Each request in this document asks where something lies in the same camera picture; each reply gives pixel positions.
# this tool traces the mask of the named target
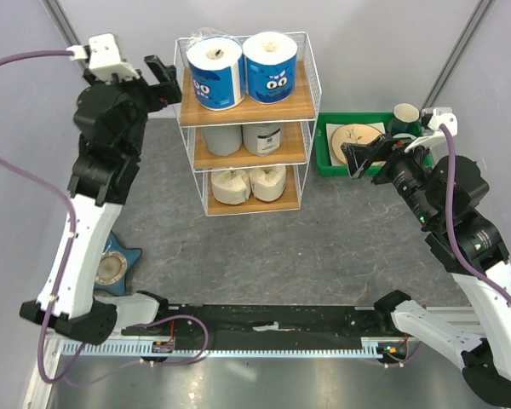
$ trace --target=gray wall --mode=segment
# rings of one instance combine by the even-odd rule
[[[0,0],[0,57],[64,49],[39,0]],[[66,57],[0,68],[0,154],[66,186],[76,155],[72,124],[83,89]],[[61,203],[0,168],[0,408],[20,407],[36,358],[38,328],[19,318],[47,277],[64,222]]]
[[[321,111],[379,112],[424,102],[477,0],[60,3],[82,41],[115,32],[136,67],[148,54],[170,63],[175,40],[204,26],[232,35],[306,31],[322,83]]]
[[[480,209],[511,252],[511,0],[492,6],[437,105],[454,108],[458,153],[491,185]]]

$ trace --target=green tray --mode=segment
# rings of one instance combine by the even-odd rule
[[[316,165],[320,176],[348,176],[348,167],[331,165],[330,149],[327,143],[325,125],[332,124],[373,124],[383,122],[388,126],[388,122],[393,118],[391,112],[322,112],[318,116],[316,123],[316,136],[314,144],[316,145]],[[425,166],[432,166],[432,158],[428,155],[424,159]],[[366,172],[366,176],[374,176],[381,169],[381,166],[371,166]]]

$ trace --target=white paper roll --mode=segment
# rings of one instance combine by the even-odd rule
[[[255,168],[250,172],[250,184],[256,199],[272,202],[284,193],[286,167],[281,165]]]
[[[284,124],[281,122],[242,125],[244,145],[257,156],[267,156],[276,151],[282,145],[283,133]]]
[[[214,170],[210,179],[218,202],[240,205],[250,198],[250,178],[244,170]]]
[[[297,43],[281,32],[260,32],[243,44],[248,94],[263,104],[290,96],[296,86]]]
[[[242,145],[242,126],[206,126],[203,128],[206,147],[214,155],[227,156],[235,153]]]
[[[203,107],[222,110],[244,98],[244,57],[229,37],[209,37],[187,51],[193,89]]]

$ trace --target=metal floor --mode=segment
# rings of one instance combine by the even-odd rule
[[[323,178],[312,163],[300,210],[206,217],[174,119],[149,121],[114,231],[144,250],[128,289],[172,302],[371,305],[400,289],[468,305],[391,185]]]
[[[82,357],[69,378],[88,382],[133,359]],[[289,358],[210,358],[170,368],[135,365],[84,389],[61,383],[50,399],[48,409],[492,407],[471,392],[448,360],[426,346],[403,369],[385,370],[362,360]]]

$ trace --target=wooden shelf board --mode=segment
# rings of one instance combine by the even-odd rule
[[[299,209],[299,200],[297,199],[296,176],[293,167],[286,169],[286,188],[282,196],[273,202],[262,202],[250,195],[250,198],[242,204],[223,204],[214,199],[212,194],[212,183],[210,182],[210,173],[208,177],[208,214],[209,216],[233,215],[241,213],[251,213],[255,211],[270,210],[293,210]]]
[[[298,122],[284,123],[282,146],[263,157],[250,153],[244,144],[237,152],[228,156],[214,155],[206,147],[202,133],[202,129],[197,129],[195,133],[195,157],[193,160],[195,170],[264,164],[304,164],[307,162],[301,124]]]
[[[310,85],[302,60],[297,62],[296,89],[293,94],[275,104],[260,104],[248,94],[236,107],[224,111],[211,111],[200,105],[193,92],[189,67],[184,71],[180,126],[217,124],[245,124],[248,122],[289,121],[314,118]]]

